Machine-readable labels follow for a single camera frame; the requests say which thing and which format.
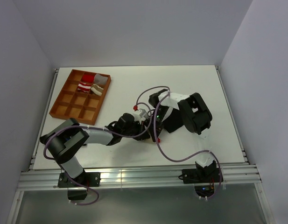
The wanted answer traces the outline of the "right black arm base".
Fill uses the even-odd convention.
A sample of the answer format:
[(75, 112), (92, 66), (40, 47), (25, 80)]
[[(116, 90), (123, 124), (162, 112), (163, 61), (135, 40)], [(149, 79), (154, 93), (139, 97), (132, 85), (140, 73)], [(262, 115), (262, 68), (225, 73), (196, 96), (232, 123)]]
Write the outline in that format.
[(183, 169), (178, 179), (183, 184), (194, 184), (195, 193), (204, 199), (213, 196), (216, 192), (215, 184), (220, 186), (224, 180), (218, 168), (212, 171), (202, 168)]

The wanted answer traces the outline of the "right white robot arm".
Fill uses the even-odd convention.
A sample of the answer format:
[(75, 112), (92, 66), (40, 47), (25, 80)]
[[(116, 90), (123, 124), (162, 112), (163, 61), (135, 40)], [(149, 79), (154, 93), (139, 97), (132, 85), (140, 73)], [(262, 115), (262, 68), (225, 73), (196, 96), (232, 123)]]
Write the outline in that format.
[(167, 160), (175, 163), (196, 158), (196, 168), (182, 172), (184, 183), (219, 182), (222, 171), (218, 159), (210, 150), (200, 150), (184, 159), (168, 157), (160, 146), (159, 135), (162, 130), (172, 133), (184, 126), (190, 133), (201, 136), (209, 130), (212, 114), (199, 93), (183, 95), (163, 89), (149, 96), (149, 104), (155, 109), (150, 115), (150, 135), (159, 151)]

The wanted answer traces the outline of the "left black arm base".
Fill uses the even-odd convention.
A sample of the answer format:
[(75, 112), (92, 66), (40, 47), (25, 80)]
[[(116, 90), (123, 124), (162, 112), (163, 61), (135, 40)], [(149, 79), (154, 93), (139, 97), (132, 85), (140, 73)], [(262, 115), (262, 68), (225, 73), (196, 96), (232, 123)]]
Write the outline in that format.
[(100, 172), (83, 172), (76, 178), (71, 178), (66, 172), (61, 173), (58, 179), (58, 188), (77, 188), (82, 187), (83, 190), (67, 190), (67, 197), (70, 201), (78, 202), (85, 200), (90, 193), (95, 193), (99, 199), (99, 193), (92, 187), (100, 186)]

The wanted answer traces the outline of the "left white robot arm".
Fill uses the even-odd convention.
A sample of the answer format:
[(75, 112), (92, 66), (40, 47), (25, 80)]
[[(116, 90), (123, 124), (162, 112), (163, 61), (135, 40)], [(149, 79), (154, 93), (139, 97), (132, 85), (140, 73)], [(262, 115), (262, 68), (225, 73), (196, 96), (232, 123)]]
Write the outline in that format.
[(124, 113), (119, 120), (98, 127), (81, 126), (76, 119), (70, 118), (50, 133), (40, 137), (45, 145), (43, 155), (54, 160), (69, 175), (69, 182), (81, 186), (85, 182), (85, 171), (76, 158), (76, 153), (85, 144), (112, 146), (122, 138), (137, 141), (150, 138), (148, 132), (151, 119), (147, 115)]

